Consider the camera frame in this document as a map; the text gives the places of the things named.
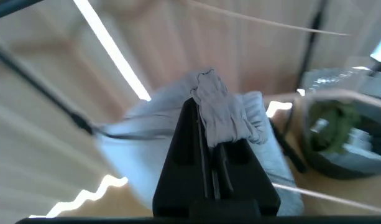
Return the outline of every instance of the white string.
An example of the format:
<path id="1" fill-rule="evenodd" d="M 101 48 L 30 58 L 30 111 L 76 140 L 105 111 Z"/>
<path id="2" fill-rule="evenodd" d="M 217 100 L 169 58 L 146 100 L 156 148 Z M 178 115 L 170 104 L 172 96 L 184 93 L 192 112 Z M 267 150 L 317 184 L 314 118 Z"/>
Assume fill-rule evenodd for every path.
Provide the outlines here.
<path id="1" fill-rule="evenodd" d="M 279 22 L 267 21 L 265 19 L 259 19 L 259 18 L 255 18 L 255 17 L 252 17 L 252 16 L 246 16 L 246 15 L 243 15 L 243 14 L 239 14 L 239 13 L 236 13 L 236 12 L 231 12 L 231 11 L 228 11 L 228 10 L 225 10 L 225 9 L 220 9 L 218 7 L 210 6 L 208 4 L 197 2 L 197 1 L 194 1 L 194 0 L 188 0 L 188 2 L 191 5 L 193 5 L 193 6 L 200 7 L 200 8 L 203 8 L 203 9 L 207 9 L 207 10 L 210 10 L 210 11 L 213 11 L 213 12 L 222 13 L 222 14 L 225 14 L 225 15 L 228 15 L 228 16 L 232 16 L 232 17 L 236 17 L 236 18 L 240 18 L 240 19 L 245 19 L 245 20 L 249 20 L 249 21 L 254 21 L 254 22 L 259 22 L 259 23 L 263 23 L 263 24 L 267 24 L 267 25 L 272 25 L 272 26 L 277 26 L 277 27 L 283 27 L 283 28 L 289 28 L 289 29 L 302 30 L 302 31 L 307 31 L 307 32 L 317 32 L 317 33 L 320 33 L 320 34 L 331 34 L 331 35 L 349 36 L 349 34 L 343 34 L 343 33 L 338 33 L 338 32 L 330 32 L 330 31 L 324 31 L 324 30 L 317 30 L 317 29 L 309 29 L 309 28 L 304 28 L 304 27 L 292 26 L 292 25 L 288 25 L 288 24 L 282 24 L 282 23 L 279 23 Z"/>
<path id="2" fill-rule="evenodd" d="M 331 195 L 326 195 L 326 194 L 322 194 L 322 193 L 319 193 L 319 192 L 314 192 L 314 191 L 311 191 L 311 190 L 301 189 L 301 188 L 298 188 L 298 187 L 290 187 L 290 186 L 276 184 L 276 183 L 272 183 L 272 185 L 274 187 L 276 187 L 276 188 L 279 188 L 279 189 L 284 189 L 284 190 L 289 190 L 289 191 L 293 191 L 293 192 L 298 192 L 298 193 L 309 195 L 309 196 L 312 196 L 312 197 L 317 197 L 317 198 L 329 200 L 329 201 L 332 201 L 332 202 L 337 202 L 337 203 L 341 203 L 341 204 L 345 204 L 345 205 L 350 205 L 350 206 L 353 206 L 353 207 L 363 208 L 363 209 L 370 210 L 370 211 L 373 211 L 373 212 L 381 213 L 381 208 L 378 208 L 378 207 L 375 207 L 375 206 L 372 206 L 372 205 L 366 205 L 366 204 L 355 202 L 355 201 L 352 201 L 352 200 L 346 200 L 346 199 L 343 199 L 343 198 L 334 197 L 334 196 L 331 196 Z"/>

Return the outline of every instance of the gray cloth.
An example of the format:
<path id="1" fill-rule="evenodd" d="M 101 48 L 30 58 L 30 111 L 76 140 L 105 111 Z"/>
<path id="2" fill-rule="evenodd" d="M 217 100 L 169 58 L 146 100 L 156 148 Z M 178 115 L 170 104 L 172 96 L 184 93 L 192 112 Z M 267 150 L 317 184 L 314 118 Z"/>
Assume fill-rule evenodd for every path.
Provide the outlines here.
<path id="1" fill-rule="evenodd" d="M 147 133 L 165 136 L 162 139 L 123 140 L 111 139 L 97 134 L 96 145 L 118 173 L 127 177 L 135 196 L 149 209 L 163 168 L 173 130 L 177 125 L 182 104 L 191 98 L 191 90 L 197 86 L 199 73 L 191 72 L 181 80 L 159 90 L 150 102 L 142 102 L 133 107 L 124 120 L 105 125 L 110 134 Z M 244 103 L 247 119 L 251 123 L 264 124 L 265 144 L 252 144 L 254 154 L 272 182 L 296 187 L 294 178 L 284 160 L 265 113 L 262 95 L 251 92 L 235 96 Z M 278 215 L 300 215 L 303 203 L 299 193 L 277 189 L 282 201 Z"/>
<path id="2" fill-rule="evenodd" d="M 215 147 L 221 142 L 236 142 L 240 139 L 248 139 L 257 144 L 266 142 L 262 122 L 254 123 L 256 125 L 254 127 L 247 120 L 244 105 L 228 92 L 226 85 L 213 69 L 200 73 L 197 80 L 197 87 L 191 91 L 191 95 L 199 105 L 209 147 Z M 257 112 L 254 117 L 259 117 L 257 120 L 260 121 L 261 111 Z"/>

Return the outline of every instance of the green cloth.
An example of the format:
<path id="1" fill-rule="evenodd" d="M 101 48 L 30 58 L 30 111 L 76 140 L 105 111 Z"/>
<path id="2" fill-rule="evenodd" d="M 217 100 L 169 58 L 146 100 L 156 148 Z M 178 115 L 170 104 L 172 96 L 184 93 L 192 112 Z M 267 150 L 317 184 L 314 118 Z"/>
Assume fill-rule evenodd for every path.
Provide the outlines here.
<path id="1" fill-rule="evenodd" d="M 339 101 L 318 102 L 309 110 L 310 126 L 319 119 L 328 124 L 317 133 L 311 133 L 311 147 L 314 151 L 344 152 L 342 145 L 347 142 L 349 132 L 360 122 L 360 116 L 351 104 Z"/>

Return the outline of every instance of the olive green fabric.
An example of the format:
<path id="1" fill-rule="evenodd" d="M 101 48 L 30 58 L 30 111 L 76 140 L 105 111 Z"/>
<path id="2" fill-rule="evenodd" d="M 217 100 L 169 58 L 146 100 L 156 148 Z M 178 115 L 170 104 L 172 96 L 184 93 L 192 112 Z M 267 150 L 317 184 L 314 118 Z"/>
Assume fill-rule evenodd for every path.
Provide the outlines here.
<path id="1" fill-rule="evenodd" d="M 312 132 L 312 127 L 319 118 L 329 123 L 319 133 Z M 304 141 L 301 147 L 308 164 L 318 172 L 334 179 L 355 179 L 370 174 L 348 170 L 331 163 L 320 151 L 344 152 L 342 145 L 348 139 L 352 127 L 357 126 L 360 117 L 351 104 L 338 101 L 318 101 L 311 105 L 304 127 Z"/>

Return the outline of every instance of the gray fabric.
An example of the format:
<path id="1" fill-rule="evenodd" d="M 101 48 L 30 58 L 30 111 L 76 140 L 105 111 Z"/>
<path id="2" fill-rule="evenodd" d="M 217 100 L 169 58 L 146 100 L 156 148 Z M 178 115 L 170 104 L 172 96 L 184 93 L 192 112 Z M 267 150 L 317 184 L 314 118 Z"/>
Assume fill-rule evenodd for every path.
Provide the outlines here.
<path id="1" fill-rule="evenodd" d="M 197 85 L 197 75 L 207 70 L 191 72 L 181 80 L 166 86 L 152 96 L 150 102 L 142 102 L 125 115 L 125 119 L 115 124 L 105 125 L 110 134 L 147 133 L 166 138 L 148 141 L 111 139 L 98 134 L 96 145 L 116 170 L 129 180 L 134 194 L 149 209 L 157 186 L 160 172 L 167 156 L 172 134 L 175 130 L 182 104 L 191 97 L 191 90 Z M 247 119 L 261 124 L 264 128 L 265 144 L 252 144 L 254 154 L 272 182 L 296 187 L 294 178 L 284 160 L 265 114 L 262 95 L 251 92 L 236 95 L 243 102 Z M 277 189 L 282 204 L 278 215 L 300 215 L 303 203 L 300 194 Z"/>
<path id="2" fill-rule="evenodd" d="M 266 135 L 264 133 L 259 135 L 259 132 L 265 131 L 261 128 L 261 123 L 255 124 L 259 125 L 257 129 L 247 120 L 244 105 L 228 92 L 226 85 L 214 70 L 200 73 L 197 80 L 197 87 L 191 91 L 191 95 L 199 105 L 209 147 L 240 139 L 248 139 L 258 144 L 266 142 L 266 138 L 261 138 Z"/>

